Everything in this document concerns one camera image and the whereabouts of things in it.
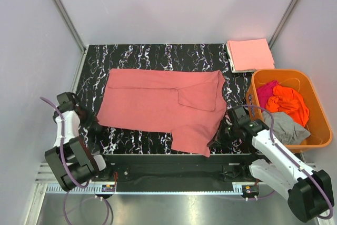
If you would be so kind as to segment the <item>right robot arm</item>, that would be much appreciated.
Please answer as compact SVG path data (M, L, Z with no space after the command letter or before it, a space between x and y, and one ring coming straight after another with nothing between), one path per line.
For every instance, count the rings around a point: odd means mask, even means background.
M276 138L273 124L251 119L245 107L227 111L231 124L222 122L207 146L224 146L236 139L247 142L265 156L249 164L250 175L281 195L298 220L332 219L334 195L329 174L301 161Z

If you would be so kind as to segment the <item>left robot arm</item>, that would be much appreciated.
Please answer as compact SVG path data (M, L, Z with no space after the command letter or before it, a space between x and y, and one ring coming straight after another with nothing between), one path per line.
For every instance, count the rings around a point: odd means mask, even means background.
M58 105L41 97L54 109L53 121L57 125L56 138L51 149L44 154L61 188L69 192L85 188L89 182L107 168L106 159L98 151L92 154L80 137L79 128L97 132L102 129L95 114L82 106L75 93L57 95Z

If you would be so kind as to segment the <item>salmon red t shirt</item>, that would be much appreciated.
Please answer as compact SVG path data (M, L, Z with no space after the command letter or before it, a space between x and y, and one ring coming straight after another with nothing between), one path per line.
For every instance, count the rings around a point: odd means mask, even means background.
M98 112L102 126L172 135L174 151L210 156L227 103L221 71L112 69Z

